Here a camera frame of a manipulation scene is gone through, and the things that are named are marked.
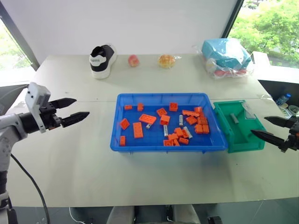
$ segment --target white wall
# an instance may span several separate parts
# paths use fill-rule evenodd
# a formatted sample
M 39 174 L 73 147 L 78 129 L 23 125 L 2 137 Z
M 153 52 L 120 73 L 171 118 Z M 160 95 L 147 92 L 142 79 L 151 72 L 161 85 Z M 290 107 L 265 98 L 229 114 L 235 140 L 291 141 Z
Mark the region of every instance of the white wall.
M 50 54 L 190 53 L 219 38 L 236 0 L 1 0 L 39 63 Z

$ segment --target water bottle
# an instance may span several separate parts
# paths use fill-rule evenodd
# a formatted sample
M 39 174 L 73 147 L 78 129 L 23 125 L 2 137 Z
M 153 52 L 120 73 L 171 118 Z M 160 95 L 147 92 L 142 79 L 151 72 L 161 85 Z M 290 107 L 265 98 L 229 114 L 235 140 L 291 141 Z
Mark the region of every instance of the water bottle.
M 282 95 L 281 97 L 279 97 L 277 100 L 275 100 L 275 103 L 278 106 L 281 106 L 282 104 L 286 103 L 289 100 L 290 97 L 291 97 L 291 95 L 289 93 L 287 93 L 287 94 Z

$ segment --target table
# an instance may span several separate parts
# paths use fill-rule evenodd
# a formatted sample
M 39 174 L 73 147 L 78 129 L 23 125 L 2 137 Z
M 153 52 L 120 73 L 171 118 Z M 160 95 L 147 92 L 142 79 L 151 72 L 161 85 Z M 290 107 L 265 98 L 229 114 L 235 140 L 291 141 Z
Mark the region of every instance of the table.
M 147 57 L 157 58 L 157 56 L 142 56 L 141 63 L 148 68 L 152 66 L 153 71 L 159 71 L 155 65 L 146 64 Z M 192 60 L 192 56 L 183 56 L 183 59 L 187 57 Z M 235 154 L 113 152 L 109 143 L 116 96 L 121 92 L 142 91 L 140 86 L 144 88 L 147 86 L 141 82 L 142 77 L 147 82 L 150 82 L 150 79 L 146 78 L 141 68 L 136 68 L 139 69 L 138 73 L 134 70 L 131 70 L 130 74 L 127 73 L 129 75 L 127 79 L 121 78 L 124 76 L 121 67 L 125 66 L 121 62 L 127 56 L 119 56 L 118 60 L 121 62 L 115 64 L 109 79 L 90 80 L 88 74 L 84 74 L 84 77 L 80 77 L 84 83 L 82 88 L 80 82 L 74 81 L 72 85 L 70 81 L 67 90 L 61 90 L 62 85 L 59 82 L 55 86 L 54 81 L 44 75 L 44 73 L 50 74 L 45 67 L 49 70 L 55 67 L 61 74 L 63 70 L 67 71 L 67 67 L 71 67 L 72 63 L 68 65 L 60 63 L 58 58 L 73 62 L 73 58 L 79 60 L 87 57 L 51 56 L 44 62 L 47 66 L 42 65 L 34 80 L 47 86 L 55 96 L 51 97 L 52 99 L 66 95 L 80 99 L 79 102 L 59 110 L 57 114 L 60 117 L 78 111 L 90 111 L 90 115 L 83 122 L 67 128 L 58 128 L 44 134 L 30 134 L 13 148 L 13 154 L 39 184 L 49 207 L 221 203 L 299 196 L 298 152 L 288 150 L 284 154 L 268 143 L 262 151 Z M 179 61 L 176 66 L 183 70 Z M 184 91 L 178 81 L 176 66 L 166 70 L 165 74 L 162 74 L 163 70 L 159 71 L 167 89 L 164 92 Z M 218 91 L 221 86 L 217 83 L 219 80 L 211 80 L 199 65 L 196 66 L 202 73 L 193 68 L 192 72 L 186 72 L 184 76 L 185 80 L 198 77 L 196 84 L 195 81 L 189 82 L 193 91 L 195 88 L 196 91 L 208 91 L 210 98 L 213 98 L 211 102 L 235 99 L 236 95 L 242 95 L 242 99 L 246 99 L 269 132 L 283 138 L 287 137 L 288 129 L 279 128 L 263 119 L 269 115 L 282 116 L 282 113 L 272 100 L 257 97 L 257 94 L 263 94 L 265 90 L 262 90 L 253 77 L 247 80 L 220 80 L 231 87 L 221 92 Z M 144 73 L 149 75 L 150 70 L 145 70 Z M 70 72 L 65 75 L 62 80 L 66 81 L 67 76 L 71 79 Z M 168 86 L 167 79 L 163 75 L 173 77 L 170 82 L 174 86 Z M 120 77 L 123 83 L 117 81 L 117 77 Z M 229 84 L 228 80 L 242 86 L 242 91 L 239 90 L 239 94 L 236 94 L 238 88 Z M 151 91 L 162 91 L 160 87 L 161 83 L 153 85 Z M 95 93 L 98 93 L 98 99 L 93 95 Z M 10 110 L 15 113 L 26 111 L 21 101 L 16 102 Z M 8 171 L 7 188 L 14 206 L 42 205 L 32 183 L 14 161 L 11 162 Z

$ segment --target orange building block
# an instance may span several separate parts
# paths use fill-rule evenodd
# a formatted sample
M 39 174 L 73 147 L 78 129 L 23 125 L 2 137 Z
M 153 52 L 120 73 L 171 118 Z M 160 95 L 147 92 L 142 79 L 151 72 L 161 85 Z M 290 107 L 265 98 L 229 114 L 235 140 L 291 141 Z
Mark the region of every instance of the orange building block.
M 183 131 L 180 127 L 177 127 L 174 129 L 174 133 L 176 133 L 178 135 L 178 137 L 183 137 Z
M 132 105 L 124 105 L 125 110 L 131 110 L 133 107 Z
M 124 135 L 120 137 L 120 146 L 126 146 L 126 137 Z
M 162 115 L 161 119 L 160 119 L 160 124 L 161 125 L 168 125 L 169 121 L 170 121 L 170 116 Z
M 203 131 L 203 134 L 209 134 L 210 133 L 209 125 L 203 125 L 202 131 Z
M 180 143 L 185 144 L 185 145 L 188 145 L 188 144 L 189 144 L 189 140 L 188 140 L 188 139 L 179 138 L 178 141 L 179 141 Z
M 142 103 L 139 103 L 137 106 L 137 111 L 143 111 L 144 105 Z
M 187 117 L 186 121 L 189 123 L 189 125 L 194 125 L 195 123 L 197 123 L 197 119 L 193 116 Z
M 199 117 L 199 113 L 194 112 L 194 111 L 182 110 L 182 114 L 187 115 L 187 116 Z
M 178 143 L 178 140 L 177 140 L 177 139 L 174 139 L 172 142 L 173 142 L 173 145 L 174 145 L 174 146 L 179 146 L 179 143 Z
M 197 124 L 199 125 L 208 125 L 207 119 L 205 117 L 198 117 Z
M 171 140 L 163 140 L 163 145 L 164 146 L 173 146 L 173 143 Z
M 183 133 L 183 138 L 186 139 L 189 137 L 189 135 L 187 134 L 186 130 L 182 129 L 182 133 Z
M 129 121 L 128 121 L 126 118 L 124 118 L 124 119 L 120 122 L 120 126 L 121 126 L 121 128 L 122 128 L 123 130 L 126 130 L 127 127 L 130 126 L 130 123 L 129 123 Z
M 158 113 L 158 115 L 159 115 L 160 117 L 162 117 L 162 115 L 166 115 L 166 114 L 167 114 L 167 112 L 166 112 L 166 110 L 165 110 L 164 108 L 160 108 L 160 109 L 158 109 L 158 110 L 157 110 L 157 113 Z
M 178 104 L 177 103 L 170 103 L 169 104 L 169 111 L 178 111 Z
M 198 106 L 194 108 L 194 112 L 199 113 L 199 115 L 202 113 L 202 107 Z
M 195 133 L 196 134 L 202 134 L 203 133 L 202 125 L 195 125 Z
M 169 134 L 168 135 L 168 140 L 174 140 L 174 139 L 178 139 L 178 135 L 173 133 L 173 134 Z
M 139 118 L 139 121 L 142 121 L 142 122 L 145 122 L 145 123 L 151 124 L 151 125 L 154 124 L 156 120 L 157 120 L 156 117 L 147 115 L 145 113 L 142 114 Z
M 133 123 L 133 130 L 134 130 L 134 138 L 136 139 L 143 138 L 141 122 Z

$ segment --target black and white sneaker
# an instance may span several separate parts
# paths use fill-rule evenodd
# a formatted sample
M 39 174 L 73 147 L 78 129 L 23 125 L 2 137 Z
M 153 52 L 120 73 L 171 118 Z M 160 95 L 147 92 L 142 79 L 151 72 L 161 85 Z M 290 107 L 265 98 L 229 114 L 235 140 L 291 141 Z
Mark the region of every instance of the black and white sneaker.
M 89 63 L 94 78 L 107 78 L 110 75 L 110 67 L 117 57 L 116 49 L 111 44 L 93 49 L 89 56 Z

